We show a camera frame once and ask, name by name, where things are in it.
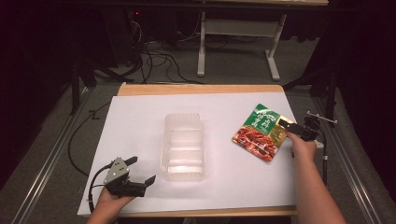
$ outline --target person's right hand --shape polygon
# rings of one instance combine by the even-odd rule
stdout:
[[[317,144],[313,141],[305,142],[298,135],[286,131],[286,135],[292,142],[291,150],[297,161],[314,161]]]

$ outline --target dark background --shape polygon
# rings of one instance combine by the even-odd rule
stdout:
[[[300,41],[305,41],[321,36],[304,76],[329,63],[335,65],[337,86],[355,131],[395,200],[396,184],[390,171],[396,169],[393,161],[396,152],[391,141],[395,123],[392,108],[396,102],[393,78],[396,34],[390,6],[387,2],[331,1],[329,7],[352,7],[359,12],[352,16],[337,14],[331,20],[323,15],[288,15],[281,38],[298,36]],[[8,1],[0,10],[0,184],[3,186],[70,83],[76,57],[89,56],[111,66],[125,63],[133,55],[119,57],[116,47],[111,48],[110,42],[118,38],[117,43],[122,43],[122,36],[115,37],[107,28],[127,32],[126,22],[121,17],[112,17],[111,12],[104,15],[97,9],[27,1]],[[142,16],[136,19],[148,34],[171,45],[176,44],[177,30],[187,35],[195,28],[196,18],[186,12],[141,12]],[[112,18],[113,23],[106,24],[105,18]],[[326,85],[317,79],[310,82],[326,92]]]

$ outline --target gray carpet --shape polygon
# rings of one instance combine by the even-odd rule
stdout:
[[[286,84],[299,77],[308,63],[309,57],[315,48],[316,41],[299,43],[296,39],[280,41],[276,51],[276,64],[281,76],[279,82],[271,80],[269,68],[263,57],[263,46],[269,44],[267,39],[260,41],[241,43],[232,42],[221,49],[216,49],[222,45],[221,41],[209,42],[211,49],[206,51],[205,77],[196,76],[198,46],[193,43],[179,44],[177,48],[168,47],[159,43],[149,45],[150,52],[154,50],[171,54],[177,61],[180,74],[187,79],[194,79],[206,84]],[[144,55],[144,74],[149,73],[150,61]],[[177,67],[172,64],[169,70],[168,65],[163,63],[163,58],[153,59],[153,68],[148,79],[148,83],[172,82],[177,79]],[[127,68],[115,69],[121,73]],[[136,83],[142,82],[140,72],[136,72],[130,77]],[[74,131],[77,126],[87,118],[89,110],[97,109],[108,102],[112,96],[117,95],[120,83],[112,80],[98,78],[98,85],[95,89],[84,92],[86,103],[78,114],[76,122],[72,127]],[[288,91],[287,96],[295,118],[302,121],[306,111],[322,113],[321,103],[323,99],[312,99],[307,93],[307,87],[298,87],[293,91]],[[337,92],[337,105],[334,113],[339,124],[334,129],[326,131],[329,135],[329,190],[337,201],[348,223],[392,223],[396,220],[395,204],[388,196],[388,192],[383,187],[376,174],[370,160],[361,148],[359,140],[354,134],[353,127],[348,119],[347,112],[342,103],[342,96]],[[96,146],[103,129],[108,106],[99,111],[96,117],[100,119],[88,120],[75,135],[71,144],[71,152],[74,162],[81,170],[88,173],[91,169],[92,159]],[[38,192],[39,197],[33,202],[31,211],[27,211],[25,220],[27,223],[84,223],[85,217],[77,216],[82,193],[87,184],[87,177],[80,174],[71,165],[67,157],[67,141],[63,144],[57,143],[58,136],[66,122],[71,119],[71,90],[64,93],[58,104],[53,108],[48,118],[42,125],[42,130],[20,163],[14,174],[8,180],[0,193],[0,223],[11,223],[22,205],[29,189],[34,184],[35,178],[39,174],[47,157],[50,155],[55,145],[62,145],[61,154],[54,163],[53,170],[49,170],[49,178],[44,179],[43,190]],[[370,199],[374,214],[377,217],[371,218],[373,211],[364,212],[364,205],[357,199],[359,189],[353,188],[353,178],[348,174],[350,170],[343,164],[343,155],[337,150],[341,142],[347,148],[347,155],[358,178],[364,186],[367,197]],[[321,169],[321,151],[318,152],[316,162]]]

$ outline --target hand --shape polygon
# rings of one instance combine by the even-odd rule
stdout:
[[[297,161],[314,161],[317,145],[310,141],[305,142],[294,133],[286,131],[286,135],[292,142],[291,150],[294,154],[294,159]]]
[[[106,187],[102,188],[98,202],[87,223],[110,223],[120,210],[134,197],[117,197],[111,195]]]

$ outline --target table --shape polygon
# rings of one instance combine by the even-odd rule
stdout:
[[[128,121],[130,119],[121,119],[119,124],[116,123],[109,123],[109,119],[112,119],[113,116],[118,116],[119,114],[114,114],[114,112],[116,111],[114,108],[114,104],[118,101],[118,100],[125,100],[125,102],[128,102],[128,99],[131,99],[131,97],[123,97],[123,96],[136,96],[136,97],[132,97],[135,100],[137,99],[136,102],[138,102],[140,100],[140,97],[143,98],[143,100],[147,100],[150,99],[152,101],[155,101],[155,104],[158,105],[160,103],[160,101],[156,101],[156,97],[161,97],[161,101],[164,99],[165,101],[167,100],[168,97],[171,97],[172,99],[175,99],[172,102],[177,102],[179,100],[183,100],[183,97],[190,97],[190,96],[194,96],[192,99],[195,99],[196,101],[193,102],[191,105],[198,105],[200,104],[200,102],[202,102],[202,100],[200,99],[200,97],[202,96],[209,96],[207,98],[204,99],[204,101],[210,101],[210,99],[218,99],[216,97],[219,97],[219,99],[222,99],[222,97],[229,97],[231,96],[249,96],[249,97],[254,97],[255,95],[259,96],[259,101],[262,103],[265,103],[266,105],[268,105],[269,107],[276,107],[277,111],[281,111],[280,113],[282,113],[285,117],[288,117],[290,119],[294,119],[292,112],[290,110],[290,106],[288,104],[288,101],[286,99],[285,93],[283,92],[283,89],[280,86],[277,85],[122,85],[120,87],[120,91],[118,93],[118,97],[113,98],[113,102],[112,102],[112,106],[110,107],[109,113],[107,115],[107,119],[106,119],[106,125],[105,128],[103,130],[102,133],[102,137],[101,137],[101,141],[98,145],[98,148],[96,150],[96,155],[95,158],[93,160],[93,165],[92,165],[92,172],[90,173],[90,178],[88,183],[91,182],[92,179],[92,175],[101,167],[103,166],[102,164],[104,163],[108,163],[107,160],[110,160],[113,156],[115,155],[121,155],[121,157],[123,159],[127,159],[125,156],[130,155],[131,153],[125,153],[124,150],[120,150],[116,153],[114,153],[114,149],[112,152],[105,152],[106,148],[123,148],[125,146],[127,146],[128,148],[130,148],[129,144],[137,144],[136,146],[134,146],[134,148],[138,148],[140,143],[134,143],[134,139],[132,140],[128,140],[128,141],[124,141],[122,140],[122,143],[118,144],[117,147],[114,147],[115,145],[111,146],[112,144],[114,144],[115,142],[124,139],[122,137],[122,133],[125,133],[124,130],[122,129],[121,126],[117,126],[117,125],[122,125],[122,126],[128,126]],[[243,98],[240,100],[235,99],[236,102],[249,102],[250,100],[247,100],[247,98]],[[126,113],[126,114],[131,114],[134,112],[134,110],[138,110],[139,104],[134,103],[133,106],[128,105],[126,108],[126,112],[124,111],[124,109],[122,109],[122,111],[119,113]],[[147,109],[145,113],[149,113],[150,109],[152,108],[152,105],[150,104],[146,104],[145,108]],[[163,106],[161,106],[161,111],[166,110],[166,108],[164,108]],[[238,108],[234,109],[234,113],[237,114],[238,112]],[[212,146],[213,148],[219,148],[219,146],[216,145],[215,141],[213,141],[213,138],[211,138],[210,136],[213,135],[213,132],[210,133],[211,130],[213,130],[212,128],[216,127],[213,124],[210,124],[210,117],[207,116],[207,111],[203,110],[201,111],[201,115],[202,115],[202,119],[205,120],[205,133],[208,133],[208,135],[205,136],[206,142],[211,142],[211,144],[209,144],[210,146]],[[150,114],[148,115],[151,119],[155,119],[155,122],[150,122],[150,121],[145,121],[147,123],[148,126],[152,126],[155,123],[158,123],[158,120],[155,117],[152,117]],[[243,122],[236,122],[236,125],[238,126],[239,124],[242,125]],[[139,129],[139,124],[134,123],[135,127],[137,129]],[[291,146],[291,142],[289,141],[285,141],[284,144],[282,145],[282,147],[279,149],[279,152],[276,154],[277,156],[277,160],[274,159],[273,161],[271,161],[271,164],[263,164],[263,161],[257,159],[256,157],[252,156],[251,154],[246,153],[246,151],[244,149],[242,149],[241,147],[234,145],[231,143],[231,136],[233,134],[234,131],[236,131],[237,126],[234,126],[226,135],[229,136],[230,135],[230,144],[228,144],[227,141],[227,146],[224,146],[224,148],[230,148],[230,150],[234,150],[233,153],[238,153],[238,155],[235,157],[221,157],[219,158],[219,153],[221,153],[220,149],[219,150],[207,150],[206,153],[208,153],[207,155],[207,162],[210,163],[210,161],[213,161],[213,158],[216,157],[216,162],[221,164],[220,167],[214,165],[214,162],[212,162],[212,164],[206,164],[208,165],[208,169],[207,170],[216,170],[216,172],[212,172],[212,174],[210,174],[211,172],[208,171],[209,175],[208,177],[205,178],[204,182],[202,183],[187,183],[187,184],[181,184],[182,186],[184,186],[183,188],[193,188],[194,191],[196,191],[195,193],[197,193],[195,196],[196,197],[190,197],[191,194],[190,192],[186,193],[184,192],[184,198],[177,198],[178,196],[175,196],[177,194],[183,194],[183,191],[178,192],[177,194],[174,194],[173,197],[175,198],[166,198],[166,194],[159,194],[158,192],[166,188],[169,189],[173,189],[175,187],[175,183],[167,183],[166,186],[163,183],[164,180],[161,177],[161,174],[157,174],[157,179],[156,179],[156,183],[154,183],[154,185],[150,186],[147,190],[146,196],[145,198],[138,198],[136,200],[134,200],[134,203],[131,203],[129,205],[127,205],[123,211],[121,211],[120,216],[121,217],[231,217],[231,216],[293,216],[296,215],[296,209],[295,209],[295,201],[294,201],[294,180],[293,180],[293,171],[292,171],[292,158],[290,156],[290,152],[287,150],[287,148],[290,148]],[[114,130],[121,130],[122,132],[119,133],[114,133]],[[140,130],[139,129],[139,133],[135,133],[131,130],[131,133],[133,133],[133,135],[137,134],[137,138],[143,138],[144,134],[146,133],[146,130]],[[156,142],[157,140],[161,141],[161,134],[156,134],[155,132],[151,133],[150,135],[153,136],[153,139],[150,140],[151,142]],[[221,142],[221,137],[217,136],[216,141]],[[139,151],[139,149],[134,149],[134,153],[139,154],[141,151]],[[145,158],[144,153],[140,154],[140,156],[138,156],[141,159],[141,162],[146,163],[145,168],[136,168],[136,170],[131,171],[131,172],[136,172],[137,174],[144,174],[146,175],[145,177],[148,177],[148,175],[153,175],[153,166],[156,167],[157,165],[154,164],[152,165],[152,161],[150,159],[148,159],[147,157]],[[249,160],[248,163],[248,167],[242,167],[240,165],[238,165],[238,161],[239,160]],[[253,190],[255,190],[255,192],[259,192],[262,193],[261,191],[259,191],[256,187],[260,186],[260,189],[265,189],[267,187],[264,186],[264,184],[261,185],[262,183],[266,183],[269,182],[269,185],[272,185],[272,190],[274,191],[271,195],[265,195],[265,200],[268,200],[265,203],[268,204],[276,204],[276,205],[271,205],[271,206],[258,206],[258,204],[260,204],[261,202],[254,202],[255,199],[254,198],[250,198],[251,200],[251,204],[250,205],[250,201],[246,201],[246,202],[227,202],[227,206],[228,207],[224,207],[224,204],[221,203],[221,200],[224,200],[224,198],[222,196],[219,196],[217,194],[221,194],[220,192],[215,191],[216,187],[211,186],[212,183],[216,183],[216,184],[224,184],[223,180],[218,181],[215,177],[219,177],[219,174],[221,175],[226,175],[227,172],[223,172],[223,170],[221,170],[221,167],[228,167],[228,166],[238,166],[239,168],[236,171],[233,171],[233,174],[230,175],[232,178],[233,176],[246,176],[246,173],[244,173],[246,170],[249,170],[250,168],[253,168],[255,170],[257,170],[256,168],[259,167],[259,170],[257,170],[257,172],[259,172],[258,174],[250,174],[249,179],[253,179],[254,181],[251,182],[251,180],[247,179],[244,180],[244,178],[240,178],[237,179],[238,181],[235,181],[234,179],[228,179],[230,177],[227,177],[226,180],[224,181],[230,181],[233,182],[234,184],[234,188],[239,188],[238,186],[241,185],[242,186],[247,186],[248,188],[251,188]],[[268,171],[272,170],[275,171],[274,175],[276,174],[276,171],[279,171],[279,174],[282,175],[277,175],[276,178],[270,178],[268,177],[268,179],[272,179],[273,181],[268,181],[268,179],[264,180],[264,179],[260,179],[259,174],[263,174],[260,173],[260,169],[268,169]],[[257,183],[257,186],[253,186],[253,185],[249,185],[251,183]],[[201,186],[205,186],[206,189],[205,190],[201,190],[198,187]],[[93,192],[94,194],[94,200],[97,199],[97,195],[99,193],[99,188],[96,188],[96,191]],[[78,210],[78,214],[81,216],[88,216],[89,215],[89,209],[88,209],[88,204],[86,203],[85,199],[86,199],[86,194],[87,192],[84,193],[84,198],[81,201],[81,205],[80,208]],[[271,197],[280,197],[283,199],[271,199]],[[179,203],[185,203],[187,202],[187,204],[189,204],[191,201],[191,203],[201,203],[202,206],[200,207],[199,204],[197,204],[197,209],[180,209],[177,208],[177,206],[175,205],[175,202],[179,202]],[[156,204],[162,204],[161,208],[158,210],[162,210],[165,206],[171,207],[171,208],[166,208],[165,210],[162,211],[157,211],[156,208],[143,208],[144,206],[148,206],[147,204],[145,204],[145,202],[148,202],[148,205],[151,206],[156,206]],[[212,207],[210,209],[205,209],[205,207],[207,206],[208,203],[218,203],[220,208],[216,208],[216,207]]]
[[[304,5],[304,6],[327,6],[328,0],[204,0],[206,2],[235,2],[243,4],[278,4],[278,5]],[[270,68],[274,81],[279,81],[280,76],[276,68],[274,54],[276,46],[285,25],[286,14],[282,14],[278,21],[236,21],[207,19],[203,11],[201,14],[201,43],[198,55],[198,77],[205,75],[205,35],[248,35],[272,37],[273,43],[270,49],[265,50],[265,58]]]

